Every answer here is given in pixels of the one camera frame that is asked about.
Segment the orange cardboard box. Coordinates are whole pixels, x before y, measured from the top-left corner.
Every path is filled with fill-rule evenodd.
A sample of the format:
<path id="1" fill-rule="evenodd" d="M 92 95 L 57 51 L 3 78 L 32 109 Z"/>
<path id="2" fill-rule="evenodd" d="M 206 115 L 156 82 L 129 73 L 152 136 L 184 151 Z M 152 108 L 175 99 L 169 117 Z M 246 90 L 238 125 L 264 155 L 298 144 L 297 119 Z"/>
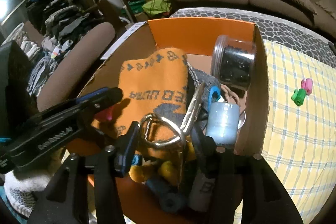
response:
<path id="1" fill-rule="evenodd" d="M 255 24 L 220 18 L 167 18 L 147 22 L 112 53 L 80 92 L 81 96 L 98 89 L 118 88 L 119 74 L 124 61 L 149 57 L 164 48 L 178 48 L 187 56 L 187 63 L 195 69 L 211 75 L 211 60 L 218 36 L 227 35 L 233 39 L 254 42 L 256 56 L 251 82 L 247 91 L 229 88 L 220 83 L 221 93 L 217 102 L 238 105 L 240 108 L 236 143 L 224 147 L 234 155 L 235 195 L 234 208 L 243 207 L 242 223 L 273 223 L 280 214 L 281 202 L 287 205 L 291 200 L 282 183 L 261 155 L 269 112 L 268 65 L 264 43 Z M 187 83 L 187 109 L 196 88 Z M 199 126 L 206 135 L 209 111 L 200 113 L 194 126 Z M 114 126 L 105 125 L 104 133 L 116 141 Z M 157 196 L 145 185 L 134 182 L 129 172 L 123 178 L 116 178 L 118 195 L 124 219 L 136 223 L 212 223 L 207 219 L 207 209 L 215 183 L 202 173 L 195 155 L 191 134 L 185 144 L 164 149 L 147 147 L 141 139 L 139 128 L 138 152 L 151 162 L 162 164 L 171 161 L 178 170 L 179 184 L 173 186 L 184 197 L 184 206 L 176 213 L 162 210 Z M 173 132 L 159 123 L 150 127 L 148 139 L 166 140 L 174 137 Z M 71 152 L 78 152 L 90 160 L 93 170 L 98 155 L 104 148 L 95 143 L 75 139 L 69 143 Z M 94 183 L 94 172 L 90 179 Z"/>

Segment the green hair roller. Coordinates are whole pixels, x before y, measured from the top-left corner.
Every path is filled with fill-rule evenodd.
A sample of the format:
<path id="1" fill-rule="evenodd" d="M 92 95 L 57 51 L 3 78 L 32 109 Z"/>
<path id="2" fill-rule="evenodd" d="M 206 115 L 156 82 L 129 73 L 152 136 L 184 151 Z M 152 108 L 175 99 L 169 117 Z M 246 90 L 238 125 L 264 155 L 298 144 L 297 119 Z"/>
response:
<path id="1" fill-rule="evenodd" d="M 291 100 L 297 105 L 302 106 L 306 97 L 305 89 L 295 89 L 293 95 L 291 96 Z"/>

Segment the silver metal carabiner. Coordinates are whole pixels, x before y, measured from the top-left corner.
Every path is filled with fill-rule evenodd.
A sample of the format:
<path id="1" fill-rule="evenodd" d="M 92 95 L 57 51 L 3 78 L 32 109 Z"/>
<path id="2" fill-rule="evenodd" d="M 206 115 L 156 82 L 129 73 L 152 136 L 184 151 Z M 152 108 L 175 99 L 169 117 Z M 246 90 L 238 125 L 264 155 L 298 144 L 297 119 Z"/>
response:
<path id="1" fill-rule="evenodd" d="M 190 135 L 194 123 L 198 119 L 198 115 L 202 106 L 202 94 L 205 90 L 205 83 L 201 83 L 195 89 L 191 99 L 189 108 L 183 118 L 181 126 L 177 126 L 173 121 L 162 117 L 155 113 L 146 114 L 140 121 L 141 139 L 147 147 L 154 149 L 164 149 L 177 144 L 185 144 L 186 136 Z M 174 137 L 166 140 L 151 141 L 147 137 L 150 133 L 150 127 L 153 123 L 159 123 L 162 126 L 168 127 L 174 134 Z"/>

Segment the orange knitted sock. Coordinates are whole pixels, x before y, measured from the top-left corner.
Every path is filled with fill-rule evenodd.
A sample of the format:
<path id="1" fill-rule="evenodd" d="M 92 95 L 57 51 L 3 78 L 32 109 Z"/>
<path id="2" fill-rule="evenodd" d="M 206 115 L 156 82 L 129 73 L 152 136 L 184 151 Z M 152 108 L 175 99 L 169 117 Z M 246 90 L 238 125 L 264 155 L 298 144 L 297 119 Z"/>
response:
<path id="1" fill-rule="evenodd" d="M 181 49 L 164 48 L 145 59 L 124 61 L 118 81 L 122 101 L 97 114 L 91 125 L 100 130 L 113 125 L 119 136 L 132 121 L 155 113 L 180 126 L 187 108 L 187 83 L 187 56 Z"/>

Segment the green plastic bag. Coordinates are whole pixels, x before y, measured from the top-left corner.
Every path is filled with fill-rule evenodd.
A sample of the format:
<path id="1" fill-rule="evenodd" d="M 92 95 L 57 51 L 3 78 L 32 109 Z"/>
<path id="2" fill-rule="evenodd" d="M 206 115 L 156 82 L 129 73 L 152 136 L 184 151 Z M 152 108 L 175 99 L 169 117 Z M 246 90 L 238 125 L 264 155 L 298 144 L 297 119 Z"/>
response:
<path id="1" fill-rule="evenodd" d="M 151 0 L 142 5 L 142 9 L 148 16 L 156 16 L 170 12 L 171 3 L 166 0 Z"/>

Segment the brown office chair back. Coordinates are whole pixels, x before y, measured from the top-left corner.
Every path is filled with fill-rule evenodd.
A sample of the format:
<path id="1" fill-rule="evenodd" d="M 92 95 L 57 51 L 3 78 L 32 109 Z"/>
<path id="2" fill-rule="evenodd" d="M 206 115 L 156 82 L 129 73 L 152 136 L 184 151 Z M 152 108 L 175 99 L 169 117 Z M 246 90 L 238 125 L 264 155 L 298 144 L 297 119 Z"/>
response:
<path id="1" fill-rule="evenodd" d="M 41 89 L 37 96 L 38 110 L 44 111 L 65 101 L 115 36 L 116 31 L 108 22 L 90 30 L 64 57 Z"/>

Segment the clear jar black contents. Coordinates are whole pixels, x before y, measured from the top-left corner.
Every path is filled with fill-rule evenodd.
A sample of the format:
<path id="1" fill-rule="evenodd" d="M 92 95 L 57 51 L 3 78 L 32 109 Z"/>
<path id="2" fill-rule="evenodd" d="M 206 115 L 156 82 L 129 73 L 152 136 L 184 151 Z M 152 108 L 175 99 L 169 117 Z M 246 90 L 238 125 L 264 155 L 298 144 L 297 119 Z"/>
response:
<path id="1" fill-rule="evenodd" d="M 247 91 L 256 56 L 254 42 L 233 39 L 227 35 L 218 36 L 211 60 L 211 75 L 223 85 Z"/>

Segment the yellow plaid tablecloth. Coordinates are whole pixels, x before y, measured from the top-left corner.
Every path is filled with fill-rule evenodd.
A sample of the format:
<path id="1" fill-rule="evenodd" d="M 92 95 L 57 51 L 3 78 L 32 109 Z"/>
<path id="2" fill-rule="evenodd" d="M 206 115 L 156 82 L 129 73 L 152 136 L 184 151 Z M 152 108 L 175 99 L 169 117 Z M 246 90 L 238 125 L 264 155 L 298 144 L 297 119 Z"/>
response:
<path id="1" fill-rule="evenodd" d="M 262 156 L 310 223 L 335 186 L 335 69 L 276 42 L 264 46 L 269 115 Z M 313 80 L 313 91 L 297 106 L 291 96 L 302 79 Z"/>

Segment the pink hair roller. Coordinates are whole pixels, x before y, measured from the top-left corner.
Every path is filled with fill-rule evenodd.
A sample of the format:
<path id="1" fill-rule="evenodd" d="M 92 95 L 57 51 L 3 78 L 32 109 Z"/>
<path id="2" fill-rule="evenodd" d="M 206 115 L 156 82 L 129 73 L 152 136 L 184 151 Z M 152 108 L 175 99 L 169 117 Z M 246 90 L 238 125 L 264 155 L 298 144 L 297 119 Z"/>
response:
<path id="1" fill-rule="evenodd" d="M 313 80 L 312 79 L 302 79 L 301 88 L 306 91 L 307 95 L 310 95 L 313 91 Z"/>

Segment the grey knitted sock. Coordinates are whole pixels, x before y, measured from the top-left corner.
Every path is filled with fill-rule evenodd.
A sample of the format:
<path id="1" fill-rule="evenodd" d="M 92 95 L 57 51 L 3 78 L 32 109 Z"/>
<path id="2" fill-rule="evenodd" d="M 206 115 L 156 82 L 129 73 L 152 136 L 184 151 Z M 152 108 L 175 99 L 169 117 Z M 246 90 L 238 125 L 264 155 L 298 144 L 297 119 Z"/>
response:
<path id="1" fill-rule="evenodd" d="M 202 93 L 202 108 L 209 111 L 210 105 L 217 102 L 221 97 L 221 84 L 214 76 L 207 74 L 204 71 L 195 69 L 190 63 L 188 67 L 188 85 L 192 88 L 197 88 L 200 84 L 204 83 L 204 91 Z"/>

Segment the black stone-pattern table mat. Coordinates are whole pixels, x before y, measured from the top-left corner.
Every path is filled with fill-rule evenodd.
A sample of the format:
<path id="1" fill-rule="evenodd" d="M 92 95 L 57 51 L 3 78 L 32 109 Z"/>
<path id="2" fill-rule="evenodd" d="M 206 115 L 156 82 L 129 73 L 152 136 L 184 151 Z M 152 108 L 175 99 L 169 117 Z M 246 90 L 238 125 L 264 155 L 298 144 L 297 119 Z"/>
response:
<path id="1" fill-rule="evenodd" d="M 223 18 L 254 23 L 264 40 L 299 51 L 335 68 L 335 46 L 330 40 L 304 26 L 276 16 L 239 9 L 197 7 L 179 9 L 172 17 Z"/>

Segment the white blue cylindrical can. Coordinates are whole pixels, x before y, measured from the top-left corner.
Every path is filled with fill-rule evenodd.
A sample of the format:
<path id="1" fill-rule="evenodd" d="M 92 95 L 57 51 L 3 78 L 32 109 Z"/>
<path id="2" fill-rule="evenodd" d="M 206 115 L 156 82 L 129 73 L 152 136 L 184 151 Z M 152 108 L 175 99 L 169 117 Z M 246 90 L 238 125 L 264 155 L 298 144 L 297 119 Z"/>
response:
<path id="1" fill-rule="evenodd" d="M 231 146 L 236 143 L 240 108 L 226 102 L 211 104 L 206 136 L 211 137 L 219 146 Z"/>

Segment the yellow foam roller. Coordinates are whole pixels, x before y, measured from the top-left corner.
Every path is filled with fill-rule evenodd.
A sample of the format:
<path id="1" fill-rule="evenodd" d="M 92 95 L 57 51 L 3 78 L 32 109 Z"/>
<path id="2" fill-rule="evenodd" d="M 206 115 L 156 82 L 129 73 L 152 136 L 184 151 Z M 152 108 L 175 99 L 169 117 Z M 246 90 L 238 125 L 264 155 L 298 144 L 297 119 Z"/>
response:
<path id="1" fill-rule="evenodd" d="M 137 183 L 143 183 L 153 178 L 155 175 L 164 178 L 170 185 L 179 184 L 179 174 L 171 161 L 164 161 L 162 164 L 151 162 L 146 165 L 132 165 L 129 170 L 130 178 Z"/>

